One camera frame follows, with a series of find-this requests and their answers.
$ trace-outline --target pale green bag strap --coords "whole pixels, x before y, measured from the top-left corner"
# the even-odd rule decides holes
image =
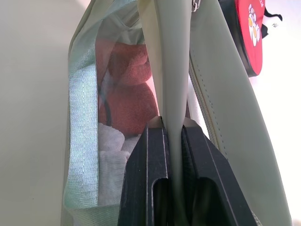
[[[134,0],[95,0],[88,7],[69,53],[70,159],[63,226],[117,225],[119,205],[98,207],[98,123],[95,40],[101,21]]]

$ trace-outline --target stitching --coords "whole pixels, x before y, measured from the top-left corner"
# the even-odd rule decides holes
[[[193,53],[193,57],[194,57],[194,59],[195,59],[196,57],[195,57],[193,48],[191,48],[191,50],[192,50],[192,53]],[[212,104],[212,102],[211,102],[211,100],[210,100],[210,97],[209,97],[209,95],[208,95],[207,88],[206,88],[206,86],[205,86],[205,83],[204,83],[204,80],[203,80],[203,77],[202,77],[202,74],[201,74],[201,71],[200,71],[200,69],[199,69],[199,66],[198,66],[197,62],[196,62],[196,65],[197,65],[197,67],[198,67],[198,72],[199,72],[199,75],[201,76],[202,84],[203,84],[203,86],[204,86],[204,88],[205,88],[205,92],[206,92],[206,95],[207,95],[207,97],[208,97],[208,100],[209,100],[209,103],[210,103],[210,106],[211,106],[211,109],[212,109],[212,112],[213,112],[213,116],[214,116],[214,119],[215,119],[217,128],[218,128],[218,130],[219,130],[220,137],[221,137],[221,139],[222,139],[222,146],[223,146],[223,148],[224,148],[224,151],[225,151],[225,154],[226,154],[226,158],[228,159],[228,155],[227,155],[227,152],[226,152],[226,147],[225,147],[225,144],[224,144],[224,140],[223,140],[223,138],[222,138],[222,133],[221,133],[220,127],[219,127],[218,122],[217,122],[217,118],[216,118],[215,113],[214,113],[213,104]]]

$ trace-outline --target cartoon print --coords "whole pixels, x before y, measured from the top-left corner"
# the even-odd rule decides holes
[[[249,22],[249,31],[250,31],[251,40],[253,42],[253,45],[256,46],[260,38],[260,28],[256,22],[256,14],[251,4],[249,5],[248,22]]]

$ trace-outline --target red fabric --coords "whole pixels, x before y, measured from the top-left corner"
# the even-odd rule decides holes
[[[265,0],[236,0],[235,3],[246,52],[258,75],[262,68],[261,26]]]
[[[98,87],[106,90],[107,111],[98,98],[98,121],[111,126],[125,136],[141,134],[146,123],[158,115],[157,104],[146,81],[151,66],[145,45],[127,45],[109,40],[96,40],[96,72]],[[109,72],[110,82],[102,86]]]

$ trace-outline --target metal zipper pull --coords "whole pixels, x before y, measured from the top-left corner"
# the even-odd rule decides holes
[[[192,12],[196,12],[199,8],[199,5],[201,4],[201,0],[192,0]]]

